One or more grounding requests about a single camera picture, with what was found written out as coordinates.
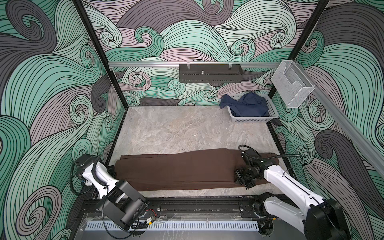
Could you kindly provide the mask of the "brown trousers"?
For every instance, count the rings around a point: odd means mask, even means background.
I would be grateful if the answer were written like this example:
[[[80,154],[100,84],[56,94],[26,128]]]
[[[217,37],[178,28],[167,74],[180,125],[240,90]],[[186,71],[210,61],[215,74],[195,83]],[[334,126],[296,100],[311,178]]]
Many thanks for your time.
[[[246,164],[238,150],[211,149],[165,155],[121,156],[116,178],[137,191],[238,188],[235,171]]]

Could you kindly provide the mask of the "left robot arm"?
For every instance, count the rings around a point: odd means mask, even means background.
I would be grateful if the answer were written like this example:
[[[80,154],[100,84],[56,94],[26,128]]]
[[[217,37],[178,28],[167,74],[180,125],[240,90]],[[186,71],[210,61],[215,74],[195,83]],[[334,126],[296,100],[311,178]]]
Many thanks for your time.
[[[149,201],[127,181],[117,180],[101,163],[101,156],[84,154],[75,160],[71,173],[98,191],[97,209],[124,231],[140,223]]]

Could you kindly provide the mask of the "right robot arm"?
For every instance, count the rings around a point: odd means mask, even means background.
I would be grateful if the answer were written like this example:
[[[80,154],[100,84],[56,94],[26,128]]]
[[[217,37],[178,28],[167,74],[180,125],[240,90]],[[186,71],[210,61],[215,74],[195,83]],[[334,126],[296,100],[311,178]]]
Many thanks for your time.
[[[325,199],[287,175],[271,157],[242,152],[246,163],[235,171],[236,180],[246,189],[265,179],[281,190],[292,204],[275,196],[263,196],[253,205],[253,212],[261,224],[270,224],[279,218],[300,231],[308,240],[349,240],[349,230],[341,205],[334,199]]]

